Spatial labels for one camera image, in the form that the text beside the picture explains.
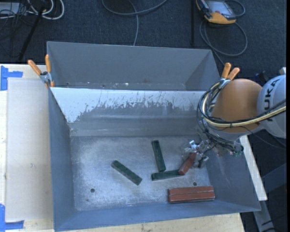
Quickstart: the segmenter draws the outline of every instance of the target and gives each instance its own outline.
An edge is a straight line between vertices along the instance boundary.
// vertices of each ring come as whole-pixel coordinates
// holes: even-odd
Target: gray metal bin
[[[245,156],[218,157],[203,169],[152,181],[151,142],[166,170],[182,146],[200,140],[196,107],[219,79],[210,50],[48,42],[50,150],[56,231],[260,210]],[[111,167],[139,175],[134,184]],[[213,201],[167,201],[167,189],[214,187]]]

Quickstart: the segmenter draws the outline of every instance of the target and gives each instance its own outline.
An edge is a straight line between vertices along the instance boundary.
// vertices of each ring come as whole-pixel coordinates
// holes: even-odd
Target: black cable
[[[273,228],[266,229],[266,230],[263,230],[261,232],[268,232],[268,231],[271,231],[271,230],[274,230],[274,231],[277,231],[277,232],[282,232],[281,230],[275,229],[274,227]]]
[[[268,224],[268,223],[270,223],[270,222],[273,222],[273,221],[275,221],[275,220],[277,220],[277,219],[279,219],[279,218],[283,218],[283,217],[285,217],[286,215],[287,215],[287,214],[283,214],[283,215],[278,216],[278,217],[276,217],[276,218],[273,218],[273,219],[271,219],[271,220],[269,220],[269,221],[267,221],[267,222],[265,222],[265,223],[263,223],[263,224],[261,224],[261,225],[263,226],[263,225]]]
[[[236,54],[229,54],[229,53],[226,53],[226,52],[222,52],[218,49],[216,49],[215,47],[212,46],[212,44],[210,43],[209,39],[208,39],[208,36],[207,36],[207,33],[206,33],[206,24],[205,26],[203,26],[204,24],[204,21],[206,21],[205,19],[201,22],[200,24],[200,27],[199,27],[199,32],[200,32],[200,35],[202,37],[202,39],[204,40],[204,42],[213,50],[213,52],[215,53],[215,55],[217,56],[217,58],[219,59],[219,61],[224,65],[225,63],[221,60],[221,58],[219,57],[218,53],[222,54],[222,55],[225,55],[225,56],[228,56],[228,57],[237,57],[239,55],[242,55],[247,47],[248,47],[248,39],[247,39],[247,35],[245,33],[245,31],[243,30],[243,28],[236,22],[234,22],[234,24],[241,30],[241,32],[243,33],[244,35],[244,38],[245,38],[245,46],[244,48],[239,52],[239,53],[236,53]]]
[[[275,147],[275,148],[279,148],[279,149],[286,149],[286,148],[282,148],[282,147],[279,147],[279,146],[276,146],[276,145],[273,145],[271,143],[269,143],[268,141],[264,140],[263,138],[261,138],[260,136],[258,136],[256,133],[252,132],[251,130],[249,130],[248,128],[246,128],[245,126],[240,126],[244,129],[246,129],[248,132],[250,132],[251,135],[254,135],[256,136],[257,138],[259,138],[261,141],[265,142],[266,144],[268,144],[269,146],[271,147]]]

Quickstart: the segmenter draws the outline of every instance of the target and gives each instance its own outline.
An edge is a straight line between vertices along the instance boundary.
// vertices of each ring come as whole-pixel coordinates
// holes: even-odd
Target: orange clip
[[[38,76],[41,75],[42,71],[40,70],[40,68],[35,64],[35,62],[33,62],[31,59],[28,60],[28,65],[31,66],[31,68],[34,70],[34,72],[37,73]]]
[[[228,75],[227,79],[233,80],[235,76],[240,72],[240,68],[234,68],[230,74]]]
[[[227,76],[228,76],[228,74],[230,72],[230,69],[231,69],[231,64],[230,63],[226,63],[224,65],[221,78],[227,78]]]
[[[48,54],[45,55],[45,65],[46,65],[47,72],[50,73],[52,71],[52,68],[51,68],[51,65],[50,65],[50,60],[49,60],[49,55]],[[50,82],[50,86],[51,87],[55,86],[55,81],[54,80],[52,80]]]

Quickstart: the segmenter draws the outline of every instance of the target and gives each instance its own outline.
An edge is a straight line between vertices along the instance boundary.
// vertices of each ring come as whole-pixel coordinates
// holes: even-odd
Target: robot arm
[[[202,142],[208,140],[218,155],[241,154],[239,138],[262,129],[286,138],[286,75],[260,86],[248,79],[233,80],[239,70],[234,68],[229,74],[230,69],[227,63],[221,79],[199,101],[199,134],[206,137],[188,148],[190,152],[203,154]]]

